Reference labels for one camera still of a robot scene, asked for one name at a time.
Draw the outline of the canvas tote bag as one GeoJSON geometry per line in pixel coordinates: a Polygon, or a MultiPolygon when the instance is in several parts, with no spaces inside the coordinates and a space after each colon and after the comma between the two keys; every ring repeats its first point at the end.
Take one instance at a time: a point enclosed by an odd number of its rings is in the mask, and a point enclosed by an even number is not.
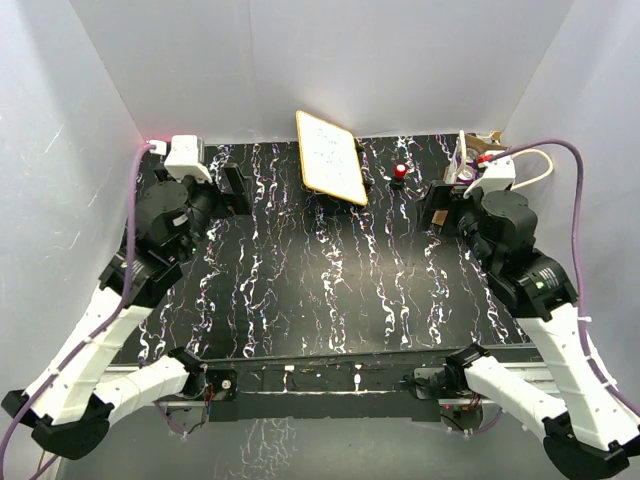
{"type": "MultiPolygon", "coordinates": [[[[450,163],[445,169],[443,181],[449,184],[461,185],[464,194],[468,186],[479,177],[480,170],[476,159],[489,151],[503,152],[508,150],[508,147],[500,143],[500,138],[500,131],[492,131],[488,136],[483,137],[476,134],[467,134],[460,130],[455,150],[449,157],[450,163]]],[[[521,183],[513,183],[507,190],[514,190],[533,184],[551,175],[554,171],[554,163],[551,157],[541,150],[520,149],[515,153],[507,153],[507,155],[510,155],[514,162],[516,157],[526,153],[536,153],[544,157],[548,163],[547,170],[533,179],[521,183]]]]}

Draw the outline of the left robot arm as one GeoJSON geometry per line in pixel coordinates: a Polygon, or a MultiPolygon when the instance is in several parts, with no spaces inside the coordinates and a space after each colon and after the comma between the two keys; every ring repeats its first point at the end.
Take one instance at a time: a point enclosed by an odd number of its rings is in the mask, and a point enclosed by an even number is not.
{"type": "Polygon", "coordinates": [[[229,191],[209,172],[159,167],[158,181],[133,202],[126,240],[99,277],[89,306],[43,374],[13,390],[2,408],[31,428],[45,451],[77,460],[93,451],[110,427],[167,396],[200,396],[207,376],[201,360],[178,347],[111,381],[102,376],[129,335],[182,277],[211,223],[252,211],[250,177],[234,163],[221,168],[229,191]]]}

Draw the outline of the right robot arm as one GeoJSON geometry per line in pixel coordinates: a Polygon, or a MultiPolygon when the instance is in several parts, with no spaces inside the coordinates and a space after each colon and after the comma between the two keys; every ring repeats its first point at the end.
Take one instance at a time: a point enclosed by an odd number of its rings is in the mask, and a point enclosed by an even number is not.
{"type": "Polygon", "coordinates": [[[616,476],[639,454],[639,417],[610,393],[612,381],[594,374],[598,356],[583,350],[589,341],[578,295],[564,268],[536,248],[536,214],[511,190],[464,191],[431,182],[418,202],[418,222],[446,212],[443,233],[469,247],[493,295],[535,344],[559,395],[542,392],[476,343],[447,356],[427,386],[492,400],[536,435],[568,479],[616,476]]]}

